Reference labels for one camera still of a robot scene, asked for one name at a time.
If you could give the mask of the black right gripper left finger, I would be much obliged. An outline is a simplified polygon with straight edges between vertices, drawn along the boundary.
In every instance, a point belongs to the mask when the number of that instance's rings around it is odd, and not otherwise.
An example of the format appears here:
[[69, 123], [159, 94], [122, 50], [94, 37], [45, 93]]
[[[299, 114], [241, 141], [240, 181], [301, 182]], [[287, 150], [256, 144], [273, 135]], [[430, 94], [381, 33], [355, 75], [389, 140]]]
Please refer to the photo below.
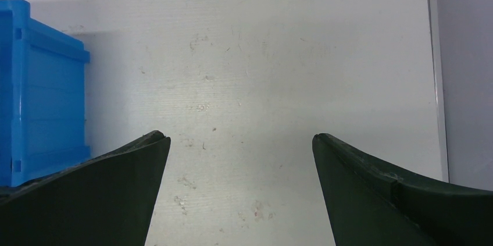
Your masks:
[[1, 188], [2, 245], [144, 245], [171, 139], [152, 131], [16, 188]]

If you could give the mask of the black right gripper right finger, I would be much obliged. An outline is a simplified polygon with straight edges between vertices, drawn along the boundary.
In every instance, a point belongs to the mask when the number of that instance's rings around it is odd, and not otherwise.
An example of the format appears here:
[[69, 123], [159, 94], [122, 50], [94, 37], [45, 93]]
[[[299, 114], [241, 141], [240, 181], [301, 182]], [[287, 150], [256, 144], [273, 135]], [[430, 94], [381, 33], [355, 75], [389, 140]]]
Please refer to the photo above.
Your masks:
[[313, 156], [337, 245], [491, 245], [492, 192], [435, 180], [326, 133]]

